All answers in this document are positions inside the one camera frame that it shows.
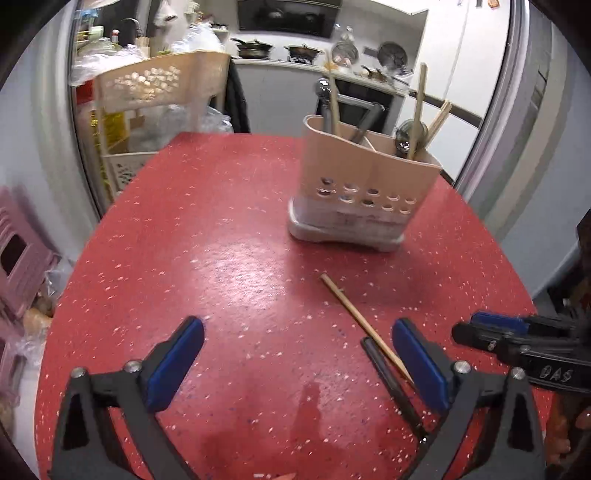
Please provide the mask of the person right hand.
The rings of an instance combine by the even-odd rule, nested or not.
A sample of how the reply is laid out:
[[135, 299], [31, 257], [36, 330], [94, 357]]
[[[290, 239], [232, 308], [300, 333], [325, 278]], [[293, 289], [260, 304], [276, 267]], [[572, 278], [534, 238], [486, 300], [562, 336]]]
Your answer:
[[590, 396], [555, 394], [546, 425], [547, 479], [590, 478]]

